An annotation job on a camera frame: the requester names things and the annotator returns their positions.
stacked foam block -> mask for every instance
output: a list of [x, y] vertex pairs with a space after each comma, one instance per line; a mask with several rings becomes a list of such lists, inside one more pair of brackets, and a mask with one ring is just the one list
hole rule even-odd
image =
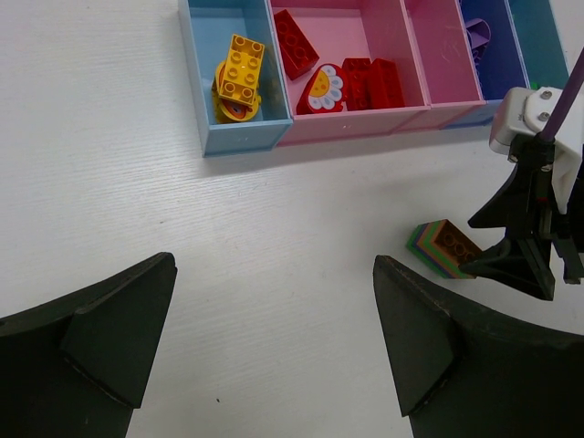
[[407, 246], [443, 278], [474, 278], [463, 273], [459, 266], [482, 253], [477, 245], [446, 219], [419, 225]]

toy block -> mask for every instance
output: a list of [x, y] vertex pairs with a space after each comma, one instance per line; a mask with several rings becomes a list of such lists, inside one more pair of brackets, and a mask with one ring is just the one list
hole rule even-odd
[[224, 81], [219, 87], [221, 99], [248, 106], [253, 104], [264, 60], [264, 49], [261, 43], [233, 35], [225, 64]]
[[300, 78], [317, 65], [320, 57], [286, 9], [275, 14], [274, 21], [284, 70], [290, 79]]
[[447, 220], [419, 225], [407, 247], [444, 278], [475, 278], [460, 271], [459, 266], [479, 256], [482, 251]]
[[427, 230], [428, 224], [418, 225], [415, 231], [412, 233], [412, 237], [408, 241], [406, 247], [413, 252], [413, 254], [418, 257], [426, 266], [428, 266], [435, 274], [443, 278], [455, 278], [451, 273], [449, 273], [442, 266], [438, 265], [429, 255], [427, 255], [419, 247], [418, 242], [420, 241], [422, 235]]
[[334, 64], [320, 66], [308, 82], [297, 105], [297, 114], [343, 111], [347, 99], [347, 76]]
[[478, 66], [485, 54], [486, 47], [491, 41], [491, 28], [485, 20], [475, 18], [464, 23], [468, 44], [473, 54], [474, 65]]
[[375, 59], [367, 76], [367, 85], [374, 110], [405, 107], [402, 85], [394, 62]]
[[347, 110], [371, 110], [367, 76], [371, 61], [366, 57], [348, 57], [343, 61], [343, 70], [347, 73], [348, 92]]
[[262, 98], [255, 94], [251, 106], [242, 105], [241, 103], [232, 102], [231, 100], [221, 99], [218, 89], [223, 84], [225, 72], [225, 61], [223, 61], [215, 71], [215, 80], [211, 87], [211, 96], [213, 97], [214, 114], [218, 123], [232, 123], [235, 121], [250, 121], [257, 115]]

white flower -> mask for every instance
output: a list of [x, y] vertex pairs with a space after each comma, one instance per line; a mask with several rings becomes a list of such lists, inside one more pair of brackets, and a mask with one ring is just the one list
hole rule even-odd
[[330, 65], [324, 65], [308, 93], [308, 104], [314, 110], [332, 110], [335, 102], [343, 99], [343, 79], [337, 76], [337, 70]]

brown lego brick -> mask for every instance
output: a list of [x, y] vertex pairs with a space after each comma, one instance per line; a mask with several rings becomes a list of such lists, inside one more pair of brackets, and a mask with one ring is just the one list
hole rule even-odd
[[457, 266], [468, 263], [483, 251], [450, 221], [443, 220], [434, 233], [431, 244]]

teal compartment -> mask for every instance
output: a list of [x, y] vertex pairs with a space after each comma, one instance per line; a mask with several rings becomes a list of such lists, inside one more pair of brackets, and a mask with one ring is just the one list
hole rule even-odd
[[[265, 0], [180, 0], [179, 16], [203, 156], [270, 151], [292, 125]], [[221, 124], [211, 87], [233, 34], [266, 46], [259, 79], [262, 103], [248, 122]]]
[[549, 0], [509, 0], [531, 84], [563, 89], [568, 67]]

